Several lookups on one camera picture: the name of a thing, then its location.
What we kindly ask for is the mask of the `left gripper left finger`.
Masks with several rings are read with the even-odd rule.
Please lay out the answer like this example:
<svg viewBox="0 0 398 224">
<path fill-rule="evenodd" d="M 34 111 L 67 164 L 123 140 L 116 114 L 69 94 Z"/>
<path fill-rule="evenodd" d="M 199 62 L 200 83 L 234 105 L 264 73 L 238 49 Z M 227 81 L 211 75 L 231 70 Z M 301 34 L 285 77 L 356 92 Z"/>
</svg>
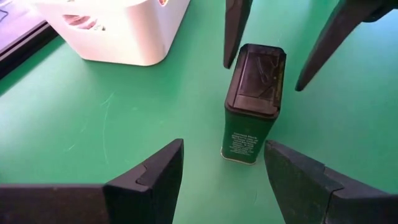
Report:
<svg viewBox="0 0 398 224">
<path fill-rule="evenodd" d="M 2 184 L 1 223 L 172 223 L 183 160 L 174 139 L 104 184 Z"/>
</svg>

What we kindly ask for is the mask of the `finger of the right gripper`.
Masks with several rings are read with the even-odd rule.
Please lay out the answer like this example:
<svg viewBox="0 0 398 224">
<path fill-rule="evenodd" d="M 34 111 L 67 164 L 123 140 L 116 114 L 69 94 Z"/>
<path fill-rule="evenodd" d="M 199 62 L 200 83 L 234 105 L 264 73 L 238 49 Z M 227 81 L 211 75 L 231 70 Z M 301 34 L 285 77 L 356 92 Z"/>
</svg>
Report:
<svg viewBox="0 0 398 224">
<path fill-rule="evenodd" d="M 252 0 L 226 0 L 224 17 L 224 68 L 230 69 L 251 12 Z"/>
<path fill-rule="evenodd" d="M 395 9 L 397 9 L 397 0 L 340 0 L 309 53 L 295 90 L 304 90 L 360 23 L 376 22 Z"/>
</svg>

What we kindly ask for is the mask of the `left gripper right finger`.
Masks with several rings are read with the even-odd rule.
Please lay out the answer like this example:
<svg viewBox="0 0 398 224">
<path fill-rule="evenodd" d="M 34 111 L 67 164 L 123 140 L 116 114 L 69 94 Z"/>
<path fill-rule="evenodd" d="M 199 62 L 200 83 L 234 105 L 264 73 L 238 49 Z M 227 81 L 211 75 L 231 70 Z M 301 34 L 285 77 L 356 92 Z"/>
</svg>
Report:
<svg viewBox="0 0 398 224">
<path fill-rule="evenodd" d="M 341 174 L 277 141 L 266 141 L 270 185 L 286 223 L 397 223 L 397 195 Z"/>
</svg>

